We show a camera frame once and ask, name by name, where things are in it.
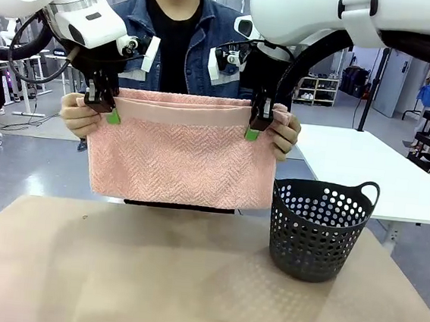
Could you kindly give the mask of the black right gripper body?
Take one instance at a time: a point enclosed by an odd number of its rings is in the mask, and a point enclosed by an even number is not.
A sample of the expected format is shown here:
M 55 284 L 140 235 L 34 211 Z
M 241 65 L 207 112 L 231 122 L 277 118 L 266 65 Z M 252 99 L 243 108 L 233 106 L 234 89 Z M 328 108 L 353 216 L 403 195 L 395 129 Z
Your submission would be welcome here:
M 253 44 L 247 44 L 244 52 L 240 93 L 252 95 L 255 90 L 264 89 L 274 97 L 279 81 L 288 69 L 289 52 L 279 47 Z

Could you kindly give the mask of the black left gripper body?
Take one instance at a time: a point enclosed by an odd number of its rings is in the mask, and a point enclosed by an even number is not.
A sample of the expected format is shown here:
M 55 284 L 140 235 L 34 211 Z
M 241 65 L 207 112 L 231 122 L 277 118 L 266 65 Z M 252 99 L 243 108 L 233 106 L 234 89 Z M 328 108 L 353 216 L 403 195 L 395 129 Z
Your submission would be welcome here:
M 116 42 L 109 42 L 96 48 L 88 49 L 70 40 L 61 40 L 60 45 L 69 55 L 76 47 L 79 51 L 71 58 L 71 65 L 87 77 L 99 69 L 109 72 L 122 71 L 125 59 L 119 54 Z

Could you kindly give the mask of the person's right hand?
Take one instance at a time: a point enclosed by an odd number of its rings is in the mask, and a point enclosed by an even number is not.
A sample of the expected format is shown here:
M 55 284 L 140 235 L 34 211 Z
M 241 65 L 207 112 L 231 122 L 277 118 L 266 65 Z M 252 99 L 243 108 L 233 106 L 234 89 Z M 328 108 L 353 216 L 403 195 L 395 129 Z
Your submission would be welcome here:
M 77 101 L 83 94 L 72 92 L 61 99 L 60 117 L 66 128 L 74 136 L 85 139 L 88 134 L 98 129 L 101 115 L 89 106 L 78 105 Z

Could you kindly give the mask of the person's left hand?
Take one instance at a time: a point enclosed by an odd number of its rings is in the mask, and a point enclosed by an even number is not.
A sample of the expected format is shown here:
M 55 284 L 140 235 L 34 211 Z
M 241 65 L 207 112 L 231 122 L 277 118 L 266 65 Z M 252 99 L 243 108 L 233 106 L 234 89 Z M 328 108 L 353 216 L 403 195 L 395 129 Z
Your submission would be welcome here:
M 287 155 L 298 142 L 301 132 L 301 124 L 295 116 L 292 116 L 287 125 L 275 121 L 271 125 L 272 131 L 272 151 L 278 162 L 286 160 Z

